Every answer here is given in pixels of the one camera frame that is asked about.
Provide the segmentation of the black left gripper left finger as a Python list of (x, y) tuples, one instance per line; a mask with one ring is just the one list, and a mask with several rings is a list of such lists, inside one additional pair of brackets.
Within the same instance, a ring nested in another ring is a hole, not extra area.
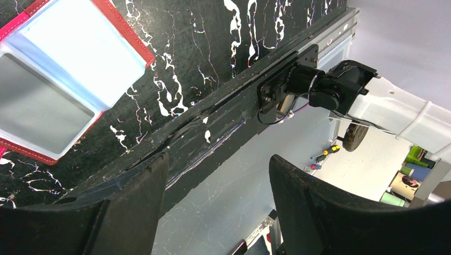
[(1, 208), (1, 254), (150, 254), (169, 156), (163, 152), (74, 197)]

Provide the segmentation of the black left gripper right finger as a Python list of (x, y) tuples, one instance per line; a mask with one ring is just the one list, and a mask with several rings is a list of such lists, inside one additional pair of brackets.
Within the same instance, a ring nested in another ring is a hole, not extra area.
[(269, 177), (287, 254), (450, 254), (450, 201), (413, 209), (372, 201), (279, 155)]

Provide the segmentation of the thin credit card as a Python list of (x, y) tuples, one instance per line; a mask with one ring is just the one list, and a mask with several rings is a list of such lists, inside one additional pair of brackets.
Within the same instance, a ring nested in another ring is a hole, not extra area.
[(1, 137), (59, 158), (95, 116), (91, 109), (12, 54), (1, 56)]

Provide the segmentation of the red card holder wallet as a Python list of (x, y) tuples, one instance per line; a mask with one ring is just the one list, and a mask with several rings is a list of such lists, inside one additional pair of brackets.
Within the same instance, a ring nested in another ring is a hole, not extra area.
[[(34, 1), (1, 26), (1, 56), (5, 53), (95, 112), (76, 142), (155, 58), (110, 1)], [(1, 137), (1, 152), (7, 150), (48, 165), (69, 151), (52, 158)]]

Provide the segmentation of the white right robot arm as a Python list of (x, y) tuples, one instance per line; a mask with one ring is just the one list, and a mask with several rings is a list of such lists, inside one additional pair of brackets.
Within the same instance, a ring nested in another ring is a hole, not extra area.
[(450, 110), (411, 94), (356, 61), (328, 73), (317, 70), (308, 87), (311, 106), (395, 134), (450, 162)]

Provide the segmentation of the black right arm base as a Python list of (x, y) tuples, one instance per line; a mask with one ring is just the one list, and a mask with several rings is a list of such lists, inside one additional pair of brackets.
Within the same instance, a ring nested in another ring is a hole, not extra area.
[(325, 72), (319, 70), (319, 46), (312, 44), (305, 50), (294, 51), (275, 66), (266, 71), (257, 81), (258, 121), (265, 125), (262, 116), (277, 107), (287, 96), (294, 96), (284, 116), (267, 125), (274, 125), (284, 120), (299, 98), (308, 98), (312, 88), (319, 82)]

